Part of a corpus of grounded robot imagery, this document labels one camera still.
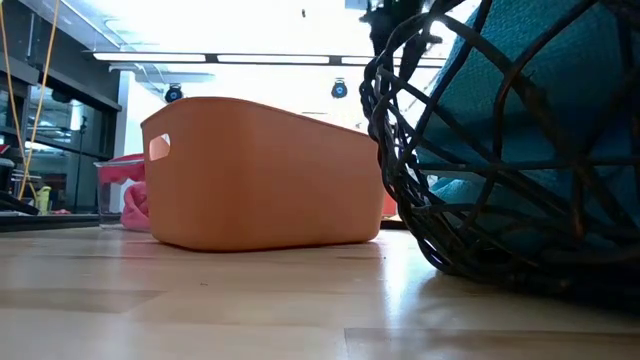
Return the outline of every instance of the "pink cloth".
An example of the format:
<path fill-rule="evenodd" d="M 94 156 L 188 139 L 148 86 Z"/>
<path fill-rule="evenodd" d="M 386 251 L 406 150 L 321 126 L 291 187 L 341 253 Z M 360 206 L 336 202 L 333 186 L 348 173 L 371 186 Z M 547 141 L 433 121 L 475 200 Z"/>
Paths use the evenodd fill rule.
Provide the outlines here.
<path fill-rule="evenodd" d="M 151 228 L 146 182 L 137 182 L 125 190 L 124 210 L 120 222 L 129 230 L 149 231 Z"/>

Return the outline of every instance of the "orange plastic bin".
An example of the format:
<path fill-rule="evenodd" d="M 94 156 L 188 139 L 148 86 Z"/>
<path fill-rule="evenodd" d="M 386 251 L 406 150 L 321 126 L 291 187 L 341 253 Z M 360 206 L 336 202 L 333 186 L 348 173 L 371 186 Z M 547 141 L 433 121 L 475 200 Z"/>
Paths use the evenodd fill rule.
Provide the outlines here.
<path fill-rule="evenodd" d="M 384 189 L 366 135 L 249 101 L 188 98 L 142 123 L 151 232 L 205 251 L 365 242 Z"/>

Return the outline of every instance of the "orange rope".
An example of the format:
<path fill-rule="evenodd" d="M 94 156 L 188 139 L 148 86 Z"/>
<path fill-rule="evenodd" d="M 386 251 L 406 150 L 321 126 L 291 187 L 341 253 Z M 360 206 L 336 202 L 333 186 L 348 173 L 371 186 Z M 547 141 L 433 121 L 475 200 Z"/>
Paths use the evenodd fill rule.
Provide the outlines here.
<path fill-rule="evenodd" d="M 44 74 L 42 76 L 42 86 L 40 87 L 40 100 L 38 101 L 38 109 L 36 110 L 36 117 L 34 119 L 33 131 L 31 132 L 31 142 L 29 147 L 29 155 L 27 156 L 27 161 L 24 164 L 24 176 L 22 177 L 22 183 L 20 184 L 20 193 L 18 195 L 18 199 L 22 200 L 22 196 L 24 195 L 24 190 L 27 185 L 27 179 L 29 178 L 29 166 L 31 165 L 31 157 L 33 155 L 33 142 L 36 139 L 36 132 L 38 130 L 38 122 L 40 121 L 40 114 L 42 113 L 42 104 L 44 103 L 44 93 L 47 86 L 47 78 L 49 75 L 49 65 L 51 64 L 51 53 L 53 51 L 53 40 L 56 37 L 56 29 L 58 27 L 58 12 L 60 9 L 60 0 L 56 0 L 56 6 L 53 10 L 53 24 L 51 27 L 51 36 L 49 37 L 49 47 L 47 49 L 47 58 L 44 64 Z M 0 26 L 2 27 L 2 41 L 4 46 L 4 60 L 7 66 L 7 81 L 9 83 L 9 97 L 11 99 L 11 110 L 13 112 L 13 119 L 16 125 L 16 132 L 18 133 L 18 142 L 20 142 L 20 154 L 24 161 L 24 157 L 26 155 L 26 151 L 24 146 L 22 145 L 21 131 L 20 131 L 20 123 L 18 121 L 18 112 L 16 109 L 15 99 L 13 96 L 13 85 L 11 82 L 11 71 L 9 69 L 9 53 L 7 51 L 7 35 L 4 24 L 4 11 L 2 7 L 2 3 L 0 2 Z M 34 192 L 35 189 L 33 185 L 29 183 L 31 190 Z"/>

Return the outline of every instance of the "red object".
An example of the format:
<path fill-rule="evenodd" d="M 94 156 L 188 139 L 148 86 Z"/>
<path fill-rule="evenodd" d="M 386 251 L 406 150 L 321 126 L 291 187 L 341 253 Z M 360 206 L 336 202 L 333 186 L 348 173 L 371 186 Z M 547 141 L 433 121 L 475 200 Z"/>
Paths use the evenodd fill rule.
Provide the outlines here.
<path fill-rule="evenodd" d="M 129 230 L 149 230 L 149 203 L 147 201 L 147 184 L 145 182 L 135 183 L 125 190 L 124 209 L 120 222 Z"/>
<path fill-rule="evenodd" d="M 109 163 L 134 160 L 144 160 L 144 155 L 134 154 L 121 156 L 119 158 L 109 160 Z M 103 166 L 98 169 L 98 179 L 101 184 L 123 184 L 127 179 L 131 179 L 133 181 L 144 181 L 144 162 L 130 165 Z"/>
<path fill-rule="evenodd" d="M 382 206 L 382 217 L 392 217 L 398 214 L 398 205 L 395 200 L 389 195 L 384 195 L 384 204 Z"/>

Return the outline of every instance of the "dome camera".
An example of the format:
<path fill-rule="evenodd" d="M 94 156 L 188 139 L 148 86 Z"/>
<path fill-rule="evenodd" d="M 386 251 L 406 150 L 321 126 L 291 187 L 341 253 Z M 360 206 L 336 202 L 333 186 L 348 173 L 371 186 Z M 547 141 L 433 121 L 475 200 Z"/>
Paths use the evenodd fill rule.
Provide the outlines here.
<path fill-rule="evenodd" d="M 331 96 L 335 99 L 342 99 L 347 96 L 347 85 L 344 83 L 344 79 L 337 78 L 331 89 Z"/>
<path fill-rule="evenodd" d="M 184 97 L 184 94 L 182 93 L 182 85 L 180 84 L 171 84 L 169 85 L 169 90 L 167 90 L 167 93 L 164 94 L 164 99 L 167 101 L 167 103 L 172 103 L 176 100 L 180 100 Z"/>

